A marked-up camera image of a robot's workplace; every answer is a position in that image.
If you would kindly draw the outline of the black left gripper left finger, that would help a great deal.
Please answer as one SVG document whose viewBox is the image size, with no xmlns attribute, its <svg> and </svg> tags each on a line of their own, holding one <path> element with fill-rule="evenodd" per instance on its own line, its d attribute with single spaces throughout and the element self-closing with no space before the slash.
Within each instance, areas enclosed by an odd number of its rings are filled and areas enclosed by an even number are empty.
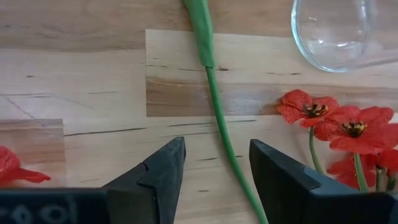
<svg viewBox="0 0 398 224">
<path fill-rule="evenodd" d="M 173 224 L 185 158 L 185 140 L 176 137 L 106 184 L 110 222 Z"/>
</svg>

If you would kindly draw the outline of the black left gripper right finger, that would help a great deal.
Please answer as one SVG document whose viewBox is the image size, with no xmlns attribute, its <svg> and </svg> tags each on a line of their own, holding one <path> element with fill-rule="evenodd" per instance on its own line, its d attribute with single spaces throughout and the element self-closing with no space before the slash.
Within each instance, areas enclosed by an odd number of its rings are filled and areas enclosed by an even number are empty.
<svg viewBox="0 0 398 224">
<path fill-rule="evenodd" d="M 249 158 L 270 223 L 368 223 L 359 192 L 253 139 Z"/>
</svg>

